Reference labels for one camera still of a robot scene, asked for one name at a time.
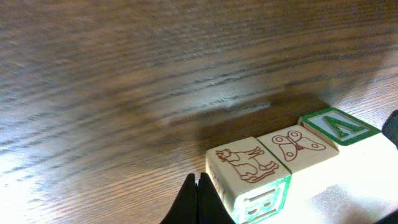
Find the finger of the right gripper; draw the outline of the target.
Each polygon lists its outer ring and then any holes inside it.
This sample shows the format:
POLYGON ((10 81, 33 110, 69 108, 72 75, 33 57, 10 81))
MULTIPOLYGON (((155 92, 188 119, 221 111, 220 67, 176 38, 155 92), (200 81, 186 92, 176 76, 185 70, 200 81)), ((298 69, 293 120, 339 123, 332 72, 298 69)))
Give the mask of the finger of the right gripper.
POLYGON ((382 126, 383 135, 398 147, 398 110, 393 111, 382 126))

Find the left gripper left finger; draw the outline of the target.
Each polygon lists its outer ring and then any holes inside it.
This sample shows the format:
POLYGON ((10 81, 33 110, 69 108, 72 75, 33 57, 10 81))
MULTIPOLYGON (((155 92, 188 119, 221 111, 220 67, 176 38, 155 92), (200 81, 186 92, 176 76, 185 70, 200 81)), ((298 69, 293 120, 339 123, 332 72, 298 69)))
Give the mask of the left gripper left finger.
POLYGON ((195 224, 197 202, 195 174, 188 174, 170 210, 160 224, 195 224))

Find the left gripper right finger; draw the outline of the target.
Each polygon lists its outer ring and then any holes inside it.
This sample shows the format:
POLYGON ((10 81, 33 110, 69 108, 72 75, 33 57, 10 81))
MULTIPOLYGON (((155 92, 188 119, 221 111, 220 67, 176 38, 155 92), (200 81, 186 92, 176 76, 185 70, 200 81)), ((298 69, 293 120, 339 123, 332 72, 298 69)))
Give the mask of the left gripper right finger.
POLYGON ((234 224, 206 172, 200 174, 197 199, 197 223, 234 224))

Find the green B block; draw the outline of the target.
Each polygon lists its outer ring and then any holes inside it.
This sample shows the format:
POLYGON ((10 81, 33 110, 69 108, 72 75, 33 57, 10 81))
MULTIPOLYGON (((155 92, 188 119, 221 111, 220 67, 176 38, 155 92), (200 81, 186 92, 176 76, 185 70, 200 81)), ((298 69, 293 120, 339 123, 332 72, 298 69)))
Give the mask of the green B block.
POLYGON ((206 172, 235 223, 260 223, 285 204, 291 173, 256 138, 206 151, 206 172))

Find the red sided number block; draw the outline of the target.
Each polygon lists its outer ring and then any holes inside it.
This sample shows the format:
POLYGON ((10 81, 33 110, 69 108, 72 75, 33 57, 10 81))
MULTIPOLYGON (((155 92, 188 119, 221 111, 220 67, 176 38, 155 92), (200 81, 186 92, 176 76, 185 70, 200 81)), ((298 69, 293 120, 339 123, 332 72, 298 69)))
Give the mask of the red sided number block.
POLYGON ((301 116, 297 124, 338 151, 381 133, 376 127, 334 107, 301 116))

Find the green sided letter block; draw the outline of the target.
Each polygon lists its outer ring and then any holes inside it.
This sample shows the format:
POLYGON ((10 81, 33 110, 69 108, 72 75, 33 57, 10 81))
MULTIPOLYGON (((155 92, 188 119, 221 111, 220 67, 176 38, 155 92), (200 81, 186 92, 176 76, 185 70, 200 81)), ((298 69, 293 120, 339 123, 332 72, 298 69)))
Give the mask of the green sided letter block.
POLYGON ((299 125, 274 131, 257 140, 293 174, 338 155, 334 147, 299 125))

